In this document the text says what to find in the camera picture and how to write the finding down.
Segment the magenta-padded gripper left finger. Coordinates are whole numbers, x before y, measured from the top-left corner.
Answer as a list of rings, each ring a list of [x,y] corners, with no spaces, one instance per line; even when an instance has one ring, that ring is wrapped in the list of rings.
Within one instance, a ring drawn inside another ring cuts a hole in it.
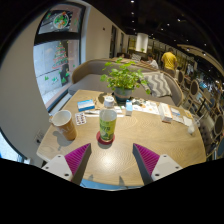
[[[79,185],[83,179],[90,155],[91,144],[88,143],[65,156],[56,155],[42,169]]]

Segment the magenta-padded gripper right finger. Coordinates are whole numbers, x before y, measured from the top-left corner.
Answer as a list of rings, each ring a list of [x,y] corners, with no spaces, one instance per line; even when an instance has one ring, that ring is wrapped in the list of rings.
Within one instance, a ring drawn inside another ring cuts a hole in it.
[[[158,155],[136,143],[133,144],[133,155],[145,185],[182,169],[169,155]]]

